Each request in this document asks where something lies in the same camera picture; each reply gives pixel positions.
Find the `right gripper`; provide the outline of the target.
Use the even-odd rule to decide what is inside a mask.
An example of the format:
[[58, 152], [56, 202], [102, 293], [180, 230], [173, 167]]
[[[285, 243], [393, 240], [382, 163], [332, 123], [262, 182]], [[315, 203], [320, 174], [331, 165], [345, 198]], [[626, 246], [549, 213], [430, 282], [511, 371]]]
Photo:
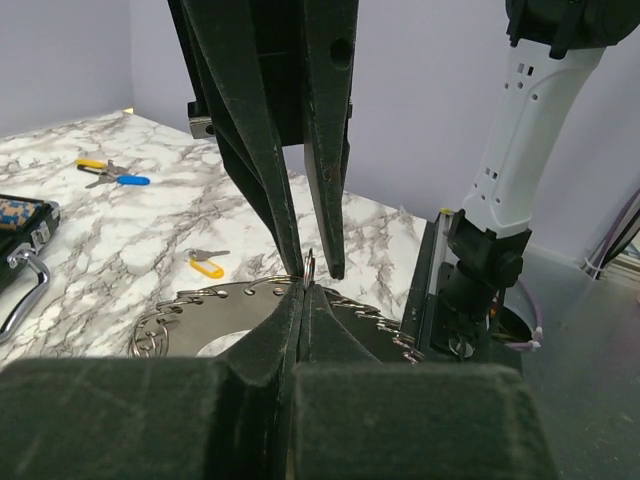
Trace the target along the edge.
[[285, 270], [303, 260], [282, 145], [304, 143], [329, 275], [345, 275], [342, 197], [350, 153], [357, 1], [172, 1], [199, 114]]

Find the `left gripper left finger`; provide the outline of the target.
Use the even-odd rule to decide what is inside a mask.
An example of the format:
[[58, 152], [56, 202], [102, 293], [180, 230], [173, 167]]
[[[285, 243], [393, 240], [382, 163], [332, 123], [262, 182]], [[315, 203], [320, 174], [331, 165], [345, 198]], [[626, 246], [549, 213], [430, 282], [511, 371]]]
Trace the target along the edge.
[[1, 374], [5, 479], [282, 479], [304, 291], [216, 358], [25, 359]]

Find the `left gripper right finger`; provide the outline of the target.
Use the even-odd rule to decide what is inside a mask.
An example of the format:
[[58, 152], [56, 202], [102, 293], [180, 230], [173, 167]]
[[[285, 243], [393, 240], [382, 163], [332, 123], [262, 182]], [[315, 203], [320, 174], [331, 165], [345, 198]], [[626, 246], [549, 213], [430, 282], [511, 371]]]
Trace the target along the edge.
[[292, 462], [299, 479], [554, 479], [521, 374], [381, 363], [295, 283]]

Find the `metal disc with keyrings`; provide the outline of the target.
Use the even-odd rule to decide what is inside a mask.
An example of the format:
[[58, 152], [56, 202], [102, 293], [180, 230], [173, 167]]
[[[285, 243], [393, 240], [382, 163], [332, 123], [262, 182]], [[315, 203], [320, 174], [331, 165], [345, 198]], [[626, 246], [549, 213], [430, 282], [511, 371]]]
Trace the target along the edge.
[[[279, 305], [293, 278], [263, 277], [253, 282], [225, 283], [179, 291], [143, 313], [134, 323], [128, 355], [135, 358], [213, 357], [230, 348], [261, 324]], [[422, 362], [416, 340], [401, 323], [379, 309], [326, 287], [329, 312], [382, 362]]]

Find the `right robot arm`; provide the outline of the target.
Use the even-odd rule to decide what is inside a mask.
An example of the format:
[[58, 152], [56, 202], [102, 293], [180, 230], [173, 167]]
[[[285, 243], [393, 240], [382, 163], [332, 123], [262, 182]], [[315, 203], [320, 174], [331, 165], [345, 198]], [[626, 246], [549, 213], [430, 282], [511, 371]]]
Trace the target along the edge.
[[[537, 187], [571, 106], [605, 50], [639, 25], [635, 1], [509, 1], [507, 78], [461, 208], [425, 229], [393, 340], [404, 356], [485, 361], [506, 290], [523, 268]], [[329, 274], [344, 276], [344, 192], [358, 5], [354, 1], [173, 1], [195, 99], [194, 137], [270, 231], [287, 273], [311, 280], [283, 150], [304, 149]]]

